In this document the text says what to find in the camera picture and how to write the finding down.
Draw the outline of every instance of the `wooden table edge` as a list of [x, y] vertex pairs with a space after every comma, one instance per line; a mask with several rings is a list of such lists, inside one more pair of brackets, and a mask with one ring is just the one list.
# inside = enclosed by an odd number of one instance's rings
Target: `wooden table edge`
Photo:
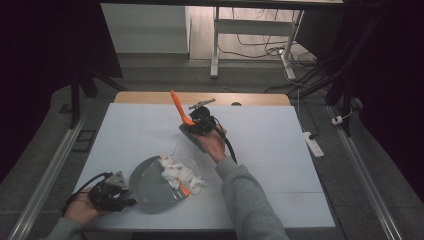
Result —
[[[235, 102], [245, 106], [291, 106], [289, 98], [284, 94], [263, 93], [200, 93], [176, 92], [181, 104], [193, 105], [199, 101], [215, 98], [211, 105], [231, 105]], [[119, 92], [114, 103], [136, 104], [173, 104], [169, 92]]]

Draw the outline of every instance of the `human hand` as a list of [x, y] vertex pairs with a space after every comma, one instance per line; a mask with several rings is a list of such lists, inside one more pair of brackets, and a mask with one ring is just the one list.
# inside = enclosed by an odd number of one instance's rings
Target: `human hand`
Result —
[[88, 192], [91, 188], [84, 189], [78, 196], [74, 199], [74, 201], [69, 205], [66, 213], [64, 215], [65, 218], [72, 219], [82, 226], [88, 224], [91, 220], [96, 217], [103, 216], [109, 212], [98, 211], [91, 204], [90, 199], [88, 198]]
[[[224, 134], [227, 132], [224, 128], [222, 128], [222, 130]], [[216, 164], [227, 157], [227, 155], [225, 155], [225, 142], [215, 129], [206, 135], [193, 134], [193, 136], [197, 138], [203, 150], [211, 156]]]

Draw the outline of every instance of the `metal frame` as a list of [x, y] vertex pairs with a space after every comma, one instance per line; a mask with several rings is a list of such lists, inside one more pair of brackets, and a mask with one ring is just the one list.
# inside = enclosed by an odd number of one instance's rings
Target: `metal frame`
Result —
[[293, 44], [294, 38], [299, 27], [300, 19], [303, 11], [297, 14], [294, 22], [275, 22], [275, 21], [252, 21], [237, 19], [220, 19], [219, 7], [215, 7], [214, 11], [214, 38], [211, 60], [211, 78], [218, 77], [218, 59], [219, 34], [247, 34], [247, 35], [269, 35], [269, 36], [287, 36], [287, 45], [280, 57], [283, 62], [284, 70], [289, 80], [296, 79], [294, 71], [291, 67], [288, 56]]
[[[327, 106], [328, 114], [331, 117], [335, 117], [332, 108]], [[386, 233], [387, 239], [390, 240], [401, 240], [402, 235], [396, 225], [395, 220], [393, 219], [392, 214], [390, 213], [389, 208], [387, 207], [386, 202], [375, 186], [374, 180], [371, 177], [371, 174], [368, 171], [367, 166], [362, 160], [361, 155], [356, 148], [355, 142], [353, 142], [352, 138], [348, 137], [345, 131], [343, 131], [342, 127], [337, 126], [337, 133], [345, 147], [346, 152], [349, 155], [350, 160], [352, 161], [352, 165], [355, 168], [356, 174], [358, 175], [359, 180], [364, 187], [364, 190], [368, 196], [368, 199], [373, 206], [378, 219], [380, 220], [383, 231]]]
[[66, 158], [71, 151], [72, 145], [74, 144], [78, 134], [87, 119], [90, 101], [88, 101], [87, 107], [83, 112], [81, 118], [76, 123], [73, 129], [68, 129], [62, 142], [60, 143], [56, 153], [54, 154], [52, 160], [50, 161], [49, 166], [43, 174], [40, 182], [34, 190], [31, 198], [29, 199], [25, 209], [23, 210], [21, 216], [15, 224], [15, 227], [12, 230], [12, 233], [9, 235], [9, 240], [18, 240], [26, 239], [29, 232], [31, 231], [32, 226], [46, 201], [50, 190], [59, 175], [59, 172], [62, 169], [63, 164], [66, 161]]

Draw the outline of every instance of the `orange object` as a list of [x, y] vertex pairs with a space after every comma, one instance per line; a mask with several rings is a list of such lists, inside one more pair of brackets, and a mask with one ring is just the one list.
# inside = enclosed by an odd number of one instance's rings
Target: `orange object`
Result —
[[183, 191], [185, 196], [190, 195], [190, 190], [188, 190], [186, 187], [184, 187], [182, 184], [180, 184], [180, 189]]
[[183, 123], [187, 125], [194, 125], [193, 120], [191, 120], [189, 117], [185, 115], [183, 107], [181, 106], [181, 103], [180, 103], [180, 99], [178, 99], [178, 96], [174, 92], [174, 90], [171, 90], [171, 96], [172, 96], [172, 101], [174, 101], [175, 107], [177, 107], [177, 110], [180, 113], [181, 120], [183, 120]]

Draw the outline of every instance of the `person's arm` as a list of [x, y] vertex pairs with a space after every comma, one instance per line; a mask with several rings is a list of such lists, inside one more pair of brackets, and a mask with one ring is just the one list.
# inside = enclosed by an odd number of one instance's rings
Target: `person's arm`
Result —
[[87, 194], [89, 190], [85, 189], [78, 194], [45, 240], [81, 240], [83, 226], [94, 218], [106, 214], [93, 207]]
[[222, 194], [238, 239], [289, 239], [261, 185], [246, 166], [238, 166], [225, 155], [225, 144], [219, 134], [213, 130], [195, 137], [217, 163], [215, 169], [223, 180]]

